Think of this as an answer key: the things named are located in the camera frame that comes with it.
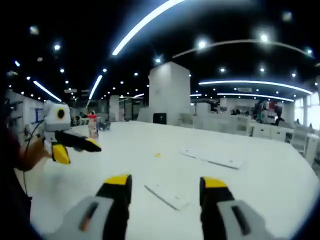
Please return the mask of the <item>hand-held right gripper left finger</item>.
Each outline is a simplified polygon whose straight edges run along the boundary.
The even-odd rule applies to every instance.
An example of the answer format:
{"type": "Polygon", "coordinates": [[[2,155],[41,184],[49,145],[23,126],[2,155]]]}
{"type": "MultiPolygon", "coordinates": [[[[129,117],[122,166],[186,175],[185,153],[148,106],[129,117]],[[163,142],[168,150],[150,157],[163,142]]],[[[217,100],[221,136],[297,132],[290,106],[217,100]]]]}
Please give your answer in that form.
{"type": "Polygon", "coordinates": [[[132,176],[122,174],[104,181],[95,196],[75,205],[62,225],[45,240],[124,240],[132,199],[132,176]]]}

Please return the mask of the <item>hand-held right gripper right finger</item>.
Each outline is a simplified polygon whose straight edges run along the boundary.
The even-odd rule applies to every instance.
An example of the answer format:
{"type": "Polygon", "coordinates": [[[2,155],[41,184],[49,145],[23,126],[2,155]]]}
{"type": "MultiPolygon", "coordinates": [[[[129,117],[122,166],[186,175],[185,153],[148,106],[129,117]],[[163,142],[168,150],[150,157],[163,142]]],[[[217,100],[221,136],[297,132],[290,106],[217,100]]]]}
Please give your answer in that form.
{"type": "Polygon", "coordinates": [[[236,200],[223,181],[199,180],[200,221],[205,240],[274,240],[265,220],[243,200],[236,200]]]}

